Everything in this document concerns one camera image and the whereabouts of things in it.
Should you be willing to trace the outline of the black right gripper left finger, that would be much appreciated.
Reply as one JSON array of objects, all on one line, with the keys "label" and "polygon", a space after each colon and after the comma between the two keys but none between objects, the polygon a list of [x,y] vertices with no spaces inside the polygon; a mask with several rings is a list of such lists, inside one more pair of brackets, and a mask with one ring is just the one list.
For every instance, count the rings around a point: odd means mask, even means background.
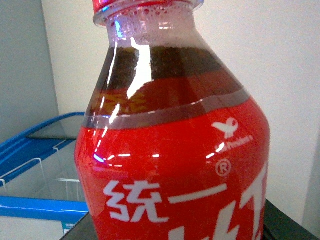
[{"label": "black right gripper left finger", "polygon": [[88,212],[61,240],[98,240],[93,219]]}]

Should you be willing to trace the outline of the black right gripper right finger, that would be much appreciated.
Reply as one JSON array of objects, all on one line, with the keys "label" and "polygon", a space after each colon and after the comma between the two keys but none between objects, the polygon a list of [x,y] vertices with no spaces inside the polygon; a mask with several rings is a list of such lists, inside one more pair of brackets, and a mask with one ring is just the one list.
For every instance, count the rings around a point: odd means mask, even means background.
[{"label": "black right gripper right finger", "polygon": [[264,213],[263,240],[318,240],[304,227],[266,200]]}]

